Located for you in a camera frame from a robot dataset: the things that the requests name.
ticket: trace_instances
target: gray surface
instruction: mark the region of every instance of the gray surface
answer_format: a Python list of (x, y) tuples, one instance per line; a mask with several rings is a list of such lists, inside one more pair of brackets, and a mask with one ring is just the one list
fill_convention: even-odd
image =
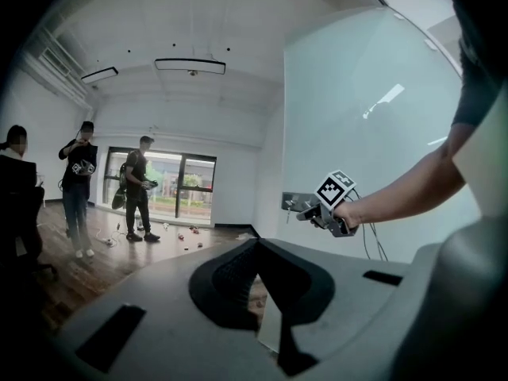
[[(345, 368), (360, 374), (371, 363), (386, 368), (421, 303), (437, 247), (423, 248), (409, 267), (272, 242), (322, 266), (336, 281), (336, 296), (327, 310), (316, 323), (295, 329), (294, 335), (298, 347), (316, 357), (341, 354), (297, 378), (336, 379)], [(75, 314), (56, 341), (72, 363), (94, 379), (286, 379), (254, 332), (217, 327), (189, 295), (188, 281), (195, 268), (234, 247), (207, 248), (138, 271)], [(406, 277), (400, 287), (392, 287), (361, 278), (370, 269), (406, 272)], [(147, 313), (104, 375), (73, 352), (124, 303)], [(348, 343), (355, 335), (354, 343)]]

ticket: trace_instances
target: white ceiling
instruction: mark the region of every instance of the white ceiling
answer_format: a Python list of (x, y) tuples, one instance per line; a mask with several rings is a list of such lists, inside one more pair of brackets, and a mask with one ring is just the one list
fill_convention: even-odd
[[(267, 112), (283, 87), (284, 36), (338, 10), (376, 0), (62, 0), (46, 28), (84, 68), (115, 66), (96, 83), (103, 98), (163, 95)], [(156, 58), (227, 63), (225, 75), (158, 71)]]

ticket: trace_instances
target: object on floor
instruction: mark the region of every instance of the object on floor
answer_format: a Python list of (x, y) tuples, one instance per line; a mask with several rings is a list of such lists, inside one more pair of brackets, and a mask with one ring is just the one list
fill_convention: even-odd
[(250, 240), (252, 238), (255, 238), (252, 234), (250, 234), (250, 233), (242, 233), (241, 235), (239, 235), (237, 237), (237, 240)]

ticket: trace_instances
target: window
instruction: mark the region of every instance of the window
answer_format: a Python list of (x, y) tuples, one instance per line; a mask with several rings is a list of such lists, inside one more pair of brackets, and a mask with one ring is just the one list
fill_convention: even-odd
[[(102, 200), (111, 205), (119, 188), (120, 167), (134, 148), (110, 148), (104, 175)], [(154, 214), (210, 221), (216, 158), (150, 151), (146, 178), (159, 186), (148, 192), (148, 208)]]

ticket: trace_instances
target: black shoe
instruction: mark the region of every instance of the black shoe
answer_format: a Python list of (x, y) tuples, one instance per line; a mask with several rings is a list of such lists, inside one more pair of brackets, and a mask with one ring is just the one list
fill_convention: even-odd
[(143, 241), (143, 237), (138, 236), (138, 235), (137, 235), (137, 234), (135, 234), (135, 233), (129, 233), (129, 234), (127, 234), (127, 236), (125, 236), (125, 238), (126, 238), (128, 241)]
[(147, 243), (156, 243), (157, 241), (159, 241), (160, 239), (160, 236), (156, 236), (155, 234), (153, 233), (150, 233), (150, 234), (145, 234), (144, 235), (144, 240), (147, 242)]

